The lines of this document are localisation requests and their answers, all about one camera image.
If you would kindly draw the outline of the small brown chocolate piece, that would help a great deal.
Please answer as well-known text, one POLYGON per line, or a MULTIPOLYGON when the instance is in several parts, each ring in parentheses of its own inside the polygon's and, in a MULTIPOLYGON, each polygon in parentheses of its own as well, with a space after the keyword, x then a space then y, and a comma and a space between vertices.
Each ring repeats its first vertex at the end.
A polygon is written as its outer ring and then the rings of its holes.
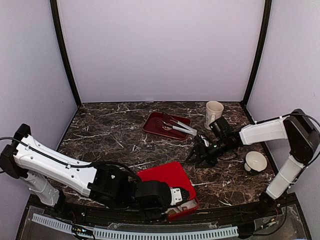
POLYGON ((170 210, 170 211, 168 212, 168 214, 169 214, 169 215, 175 215, 176 212, 172 209, 172 210, 170 210))

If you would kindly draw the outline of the red box lid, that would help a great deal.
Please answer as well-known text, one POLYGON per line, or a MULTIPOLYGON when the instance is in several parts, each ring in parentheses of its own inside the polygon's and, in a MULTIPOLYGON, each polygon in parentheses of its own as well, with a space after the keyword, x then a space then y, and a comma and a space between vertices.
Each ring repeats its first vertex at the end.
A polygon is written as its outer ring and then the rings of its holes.
POLYGON ((172 188, 183 188, 189 192, 189 200, 196 198, 196 191, 189 177, 182 165, 177 161, 141 170, 137 175, 143 182, 157 180, 167 183, 172 188))

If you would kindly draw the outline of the red box with liners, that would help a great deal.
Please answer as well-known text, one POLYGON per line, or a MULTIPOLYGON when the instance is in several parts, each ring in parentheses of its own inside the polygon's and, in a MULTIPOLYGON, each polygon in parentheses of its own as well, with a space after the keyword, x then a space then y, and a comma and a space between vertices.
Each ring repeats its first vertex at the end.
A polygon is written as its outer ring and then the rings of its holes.
POLYGON ((198 207, 199 201, 195 197, 180 206, 169 208, 165 213, 168 221, 172 222, 195 213, 198 207))

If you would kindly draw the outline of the metal tongs white handles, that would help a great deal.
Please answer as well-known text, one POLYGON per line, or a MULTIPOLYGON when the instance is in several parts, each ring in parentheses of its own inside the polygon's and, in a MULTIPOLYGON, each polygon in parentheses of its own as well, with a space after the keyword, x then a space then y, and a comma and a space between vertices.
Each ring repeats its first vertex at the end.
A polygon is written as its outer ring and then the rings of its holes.
POLYGON ((166 131, 175 130, 192 136, 198 135, 198 131, 196 129, 184 124, 165 112, 162 113, 162 117, 155 120, 155 123, 166 131))

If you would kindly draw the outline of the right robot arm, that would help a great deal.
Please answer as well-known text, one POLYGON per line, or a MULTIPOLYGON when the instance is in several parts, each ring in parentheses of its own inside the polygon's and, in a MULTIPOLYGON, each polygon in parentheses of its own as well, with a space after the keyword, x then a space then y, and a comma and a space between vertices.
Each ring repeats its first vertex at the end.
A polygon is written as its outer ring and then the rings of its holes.
POLYGON ((300 108, 247 124, 239 130, 234 130, 224 117, 220 117, 209 124, 209 129, 217 140, 211 141, 206 135, 197 135, 185 159, 186 163, 194 164, 196 168, 214 167, 224 153, 257 143, 265 143, 268 149, 279 143, 275 150, 285 151, 278 154, 283 160, 275 163, 277 173, 255 205, 255 213, 260 217, 266 217, 274 210, 276 200, 320 156, 320 123, 300 108))

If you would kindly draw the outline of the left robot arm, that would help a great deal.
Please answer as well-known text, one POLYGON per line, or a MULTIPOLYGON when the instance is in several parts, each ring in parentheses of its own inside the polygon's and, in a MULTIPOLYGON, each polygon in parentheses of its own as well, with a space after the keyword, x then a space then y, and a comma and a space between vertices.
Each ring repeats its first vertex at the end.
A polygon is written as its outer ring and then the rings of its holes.
POLYGON ((155 220, 169 209, 190 200, 183 186, 164 180, 143 181, 126 165, 116 161, 85 162, 54 151, 38 142, 29 125, 22 124, 0 153, 0 167, 14 179, 24 181, 40 201, 60 218, 71 213, 65 195, 48 179, 62 183, 82 196, 113 210, 141 211, 155 220))

